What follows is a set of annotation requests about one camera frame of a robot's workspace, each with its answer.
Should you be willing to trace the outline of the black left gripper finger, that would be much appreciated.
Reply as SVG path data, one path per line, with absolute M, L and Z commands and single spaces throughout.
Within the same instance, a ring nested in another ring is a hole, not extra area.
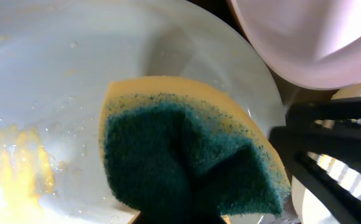
M 317 120 L 361 118 L 361 97 L 290 107 L 286 125 L 274 127 L 269 141 L 285 168 L 329 209 L 340 223 L 361 223 L 361 201 L 343 189 L 308 156 L 325 154 L 361 173 L 361 129 L 317 128 Z

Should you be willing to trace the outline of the pinkish white plate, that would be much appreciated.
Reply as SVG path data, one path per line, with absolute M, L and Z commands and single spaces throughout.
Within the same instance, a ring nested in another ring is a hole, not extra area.
M 361 83 L 361 0 L 229 0 L 265 63 L 295 85 Z

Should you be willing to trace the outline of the yellow and green sponge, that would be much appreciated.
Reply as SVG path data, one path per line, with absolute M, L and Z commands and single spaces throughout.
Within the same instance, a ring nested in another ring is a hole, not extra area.
M 216 88 L 181 77 L 110 83 L 99 150 L 108 185 L 133 223 L 224 223 L 279 216 L 284 165 L 248 114 Z

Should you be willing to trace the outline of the grey-white plate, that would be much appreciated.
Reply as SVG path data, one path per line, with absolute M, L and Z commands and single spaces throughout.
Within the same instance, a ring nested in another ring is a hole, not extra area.
M 31 182 L 30 216 L 0 223 L 128 223 L 135 211 L 107 186 L 98 122 L 108 84 L 178 75 L 234 99 L 263 133 L 284 124 L 276 84 L 251 45 L 187 1 L 0 1 L 0 152 L 13 154 L 20 131 L 38 134 L 55 175 Z

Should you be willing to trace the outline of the white plate with yellow stain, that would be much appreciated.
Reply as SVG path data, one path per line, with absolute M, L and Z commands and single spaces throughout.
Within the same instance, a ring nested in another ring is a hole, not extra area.
M 361 175 L 346 177 L 339 184 L 361 200 Z M 295 177 L 292 178 L 292 201 L 301 223 L 339 223 L 324 204 Z

